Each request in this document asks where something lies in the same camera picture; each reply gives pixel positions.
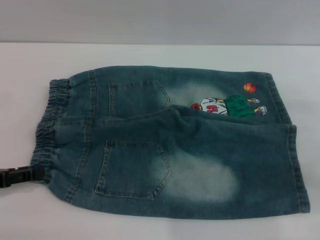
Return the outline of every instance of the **white jersey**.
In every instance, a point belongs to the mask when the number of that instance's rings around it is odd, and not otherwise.
[[[214,114],[228,115],[226,104],[223,101],[218,101],[217,98],[208,97],[200,103],[202,111]]]

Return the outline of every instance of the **jeans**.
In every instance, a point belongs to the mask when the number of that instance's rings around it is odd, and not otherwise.
[[[113,66],[50,82],[31,167],[59,199],[178,219],[309,213],[269,73]]]

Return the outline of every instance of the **seam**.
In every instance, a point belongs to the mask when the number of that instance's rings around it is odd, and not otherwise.
[[[279,109],[279,104],[278,104],[278,102],[276,101],[276,97],[275,97],[274,91],[271,90],[270,82],[267,80],[267,77],[266,77],[266,73],[265,73],[265,72],[263,72],[263,75],[264,75],[264,80],[265,80],[265,82],[266,82],[268,91],[269,91],[269,93],[270,93],[270,95],[271,95],[271,97],[272,97],[272,100],[273,100],[274,105],[275,105],[275,107],[276,107],[276,110],[277,110],[277,112],[278,112],[279,118],[280,118],[281,122],[284,123],[284,120],[283,120],[283,118],[282,118],[282,114],[281,114],[280,109]]]
[[[81,183],[81,179],[84,174],[85,166],[87,163],[87,158],[88,158],[88,155],[89,155],[89,152],[91,149],[91,140],[92,140],[91,125],[92,125],[92,120],[96,115],[96,101],[97,101],[97,99],[96,99],[97,86],[96,86],[96,79],[95,79],[95,74],[94,74],[93,70],[91,70],[89,72],[89,80],[90,80],[90,89],[91,89],[91,96],[90,96],[91,109],[89,112],[89,120],[86,121],[86,125],[85,125],[85,148],[84,148],[83,154],[81,156],[80,164],[76,169],[74,183],[73,183],[72,187],[69,189],[69,191],[66,193],[66,196],[65,196],[64,201],[67,203],[72,202],[72,198],[79,188],[79,185]]]
[[[58,98],[58,91],[55,89],[53,90],[54,94],[55,94],[55,97],[52,101],[52,106],[56,106],[56,102],[57,102],[57,98]],[[50,119],[53,119],[54,118],[54,108],[51,108],[51,111],[50,111],[50,114],[49,114],[49,118]]]
[[[55,124],[56,126],[85,126],[86,120],[72,120],[72,119],[63,119],[59,120]]]
[[[166,103],[163,107],[168,107],[171,105],[171,98],[168,95],[167,91],[162,87],[160,82],[158,80],[155,81],[155,85],[158,87],[158,89],[163,93],[163,95],[166,97]]]
[[[128,118],[122,118],[122,119],[99,119],[97,120],[100,124],[123,124],[123,123],[131,123],[131,122],[139,122],[139,121],[144,121],[147,119],[151,119],[151,118],[155,118],[161,114],[165,114],[165,113],[170,113],[173,112],[174,110],[176,110],[174,107],[171,108],[166,108],[166,109],[162,109],[160,111],[156,111],[153,113],[149,113],[149,114],[145,114],[145,115],[140,115],[140,116],[134,116],[134,117],[128,117]]]
[[[104,180],[106,178],[106,175],[109,171],[109,166],[110,166],[110,163],[109,163],[110,153],[111,153],[111,148],[108,146],[108,140],[107,140],[105,142],[103,162],[101,166],[98,184],[96,185],[96,188],[94,190],[95,192],[96,190],[101,192],[101,189],[104,187]]]
[[[148,84],[154,84],[157,82],[156,80],[146,80],[146,81],[130,81],[130,82],[119,82],[119,83],[111,83],[112,85],[117,85],[119,87],[131,87],[134,88],[135,86],[144,86]]]
[[[68,88],[66,89],[66,94],[65,94],[66,97],[64,99],[64,107],[61,109],[61,112],[60,112],[59,116],[62,116],[63,113],[66,111],[66,106],[68,105],[68,102],[69,102],[69,96],[70,96],[70,85],[69,85],[69,82],[70,82],[70,80],[68,79],[67,82],[68,82]]]
[[[150,194],[137,194],[137,193],[130,193],[130,192],[111,192],[108,191],[107,193],[104,193],[104,180],[108,174],[109,171],[109,162],[110,162],[110,153],[111,148],[115,146],[123,146],[123,147],[155,147],[158,152],[161,155],[161,158],[165,164],[165,167],[167,169],[165,176],[160,181],[160,183],[151,191]],[[134,198],[134,199],[144,199],[144,200],[153,200],[155,197],[161,192],[161,190],[166,186],[168,183],[170,177],[172,176],[172,170],[170,168],[169,162],[167,160],[167,156],[165,154],[165,151],[160,143],[153,143],[153,142],[141,142],[141,143],[135,143],[135,142],[129,142],[129,141],[117,141],[117,140],[107,140],[105,143],[104,148],[104,157],[103,157],[103,163],[100,171],[100,176],[98,183],[94,189],[94,192],[97,194],[101,194],[104,196],[109,197],[121,197],[121,198]]]
[[[291,160],[291,165],[292,165],[292,170],[293,170],[293,176],[295,179],[295,187],[296,187],[296,192],[297,192],[297,198],[298,198],[298,204],[299,204],[299,212],[302,212],[302,207],[301,207],[301,194],[298,188],[298,178],[296,174],[296,166],[293,161],[293,156],[292,156],[292,147],[291,147],[291,138],[292,138],[292,126],[289,125],[289,137],[288,137],[288,148],[289,148],[289,156]]]
[[[115,117],[115,85],[109,84],[109,116]]]

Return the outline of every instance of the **black plastic clip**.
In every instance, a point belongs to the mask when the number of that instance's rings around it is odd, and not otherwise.
[[[11,184],[41,181],[44,176],[45,172],[42,166],[0,169],[0,189],[8,188]]]

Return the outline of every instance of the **back pocket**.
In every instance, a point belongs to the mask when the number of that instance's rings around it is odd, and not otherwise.
[[[158,81],[137,81],[109,85],[110,117],[131,118],[167,108],[171,100]]]
[[[107,140],[94,191],[112,197],[153,200],[171,174],[160,144]]]

